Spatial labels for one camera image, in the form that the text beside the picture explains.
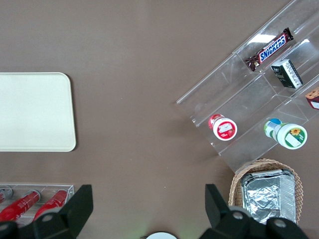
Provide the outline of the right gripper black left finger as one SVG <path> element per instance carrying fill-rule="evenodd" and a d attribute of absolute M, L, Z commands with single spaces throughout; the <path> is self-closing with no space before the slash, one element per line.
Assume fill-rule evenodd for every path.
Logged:
<path fill-rule="evenodd" d="M 0 224 L 2 239 L 75 239 L 93 212 L 91 185 L 82 185 L 58 211 L 47 210 L 35 221 L 19 227 L 14 221 Z"/>

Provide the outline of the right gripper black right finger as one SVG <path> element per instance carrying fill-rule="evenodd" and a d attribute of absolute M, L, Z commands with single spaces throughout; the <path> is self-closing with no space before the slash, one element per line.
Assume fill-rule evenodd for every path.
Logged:
<path fill-rule="evenodd" d="M 243 209 L 230 209 L 214 184 L 205 185 L 205 209 L 211 227 L 201 239 L 307 239 L 294 222 L 270 218 L 257 222 Z"/>

